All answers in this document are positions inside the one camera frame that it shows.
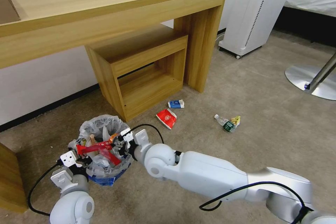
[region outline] white air purifier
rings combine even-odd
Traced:
[[[235,0],[219,50],[241,58],[265,44],[285,1]]]

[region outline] desk leg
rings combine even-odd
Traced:
[[[23,213],[27,210],[19,163],[15,153],[0,144],[0,207]]]
[[[204,91],[223,5],[174,19],[174,29],[189,35],[184,82],[201,93]]]

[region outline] white wall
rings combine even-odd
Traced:
[[[226,0],[219,29],[232,4]],[[97,83],[84,47],[0,69],[0,80],[0,125]]]

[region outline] metal pole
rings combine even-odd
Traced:
[[[314,79],[308,84],[305,85],[305,91],[308,93],[314,92],[317,86],[324,81],[324,79],[335,69],[336,67],[336,52],[328,60],[328,62],[322,67],[322,69],[317,73]]]

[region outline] black cable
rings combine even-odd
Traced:
[[[272,181],[262,181],[262,182],[256,182],[256,183],[252,183],[252,184],[248,184],[248,185],[244,185],[242,187],[238,187],[236,189],[233,189],[227,193],[224,193],[214,199],[211,199],[207,202],[205,202],[204,204],[200,205],[199,208],[203,211],[213,211],[213,210],[216,210],[222,203],[222,201],[220,201],[215,207],[213,208],[204,208],[205,206],[211,204],[211,203],[214,203],[215,201],[217,200],[220,200],[224,197],[227,197],[235,192],[238,192],[238,191],[241,191],[241,190],[244,190],[246,188],[249,188],[249,187],[253,187],[253,186],[257,186],[257,185],[261,185],[261,184],[274,184],[274,185],[277,185],[277,186],[281,186],[287,190],[289,190],[290,192],[292,192],[297,198],[298,200],[300,201],[301,203],[301,209],[300,209],[300,212],[299,214],[297,215],[297,217],[293,220],[293,222],[291,224],[296,224],[298,223],[300,220],[302,220],[302,218],[307,214],[307,212],[311,211],[311,209],[309,207],[306,207],[305,206],[305,203],[303,202],[302,198],[300,197],[300,195],[298,195],[292,188],[289,188],[288,186],[284,185],[284,184],[281,184],[281,183],[278,183],[278,182],[272,182]]]
[[[159,134],[159,136],[160,136],[160,138],[161,138],[161,142],[164,144],[163,137],[162,137],[160,131],[159,131],[154,125],[152,125],[152,124],[139,124],[138,126],[135,126],[135,127],[132,128],[130,131],[128,131],[128,132],[126,132],[124,135],[122,135],[122,137],[126,136],[127,134],[131,133],[131,131],[133,131],[133,130],[135,130],[135,129],[137,129],[137,128],[140,128],[140,127],[142,127],[142,126],[150,126],[150,127],[154,128],[154,129],[158,132],[158,134]]]
[[[45,216],[50,216],[49,213],[46,213],[46,212],[42,212],[42,211],[39,211],[39,210],[36,210],[33,206],[32,206],[32,203],[30,202],[30,198],[32,197],[32,193],[35,189],[35,187],[37,186],[37,184],[52,170],[54,169],[56,166],[60,165],[59,162],[57,162],[56,164],[54,164],[52,167],[50,167],[45,173],[43,173],[43,175],[35,182],[34,186],[31,188],[31,190],[29,191],[29,194],[28,194],[28,199],[27,199],[27,203],[28,203],[28,206],[30,208],[30,210],[32,210],[33,212],[35,213],[38,213],[38,214],[41,214],[41,215],[45,215]]]

